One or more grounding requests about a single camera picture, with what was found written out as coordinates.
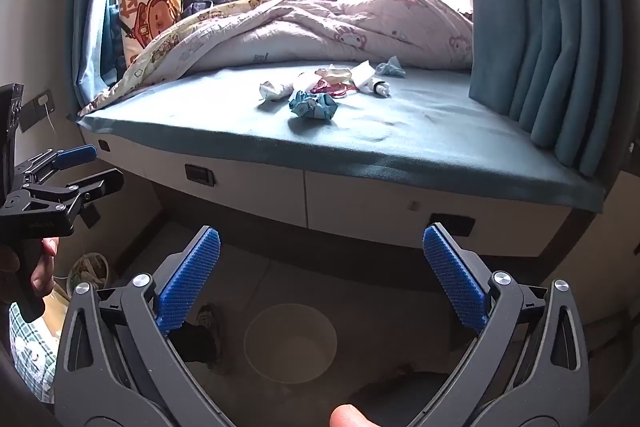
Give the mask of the person's right hand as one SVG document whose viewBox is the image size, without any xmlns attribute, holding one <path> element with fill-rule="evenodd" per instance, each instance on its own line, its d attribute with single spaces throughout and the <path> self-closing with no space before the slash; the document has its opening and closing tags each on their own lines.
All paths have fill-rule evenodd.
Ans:
<svg viewBox="0 0 640 427">
<path fill-rule="evenodd" d="M 330 416 L 330 427 L 378 427 L 351 404 L 337 407 Z"/>
</svg>

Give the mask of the person's left hand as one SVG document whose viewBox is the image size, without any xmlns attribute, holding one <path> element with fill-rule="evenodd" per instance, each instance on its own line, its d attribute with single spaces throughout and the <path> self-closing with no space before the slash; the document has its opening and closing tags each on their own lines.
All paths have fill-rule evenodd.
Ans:
<svg viewBox="0 0 640 427">
<path fill-rule="evenodd" d="M 58 238 L 50 237 L 43 239 L 40 243 L 40 258 L 30 276 L 32 289 L 38 297 L 46 297 L 50 294 L 54 286 L 53 273 L 55 256 L 58 254 Z M 10 273 L 18 269 L 17 255 L 6 245 L 1 246 L 1 303 L 9 306 L 16 297 L 6 283 L 6 278 Z"/>
</svg>

